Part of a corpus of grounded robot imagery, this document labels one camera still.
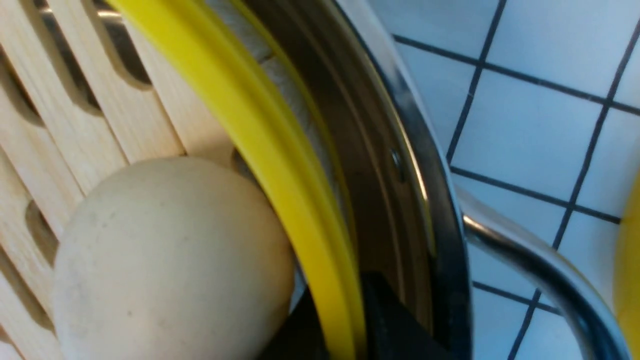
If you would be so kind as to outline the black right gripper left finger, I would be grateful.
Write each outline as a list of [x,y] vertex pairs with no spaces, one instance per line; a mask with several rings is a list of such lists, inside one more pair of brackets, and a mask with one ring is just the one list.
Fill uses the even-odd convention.
[[306,288],[285,323],[258,356],[259,360],[329,360],[322,326]]

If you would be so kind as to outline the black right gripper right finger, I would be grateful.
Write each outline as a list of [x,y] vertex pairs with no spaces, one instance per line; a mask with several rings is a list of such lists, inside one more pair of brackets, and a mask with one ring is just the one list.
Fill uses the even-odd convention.
[[361,274],[369,360],[452,360],[378,272]]

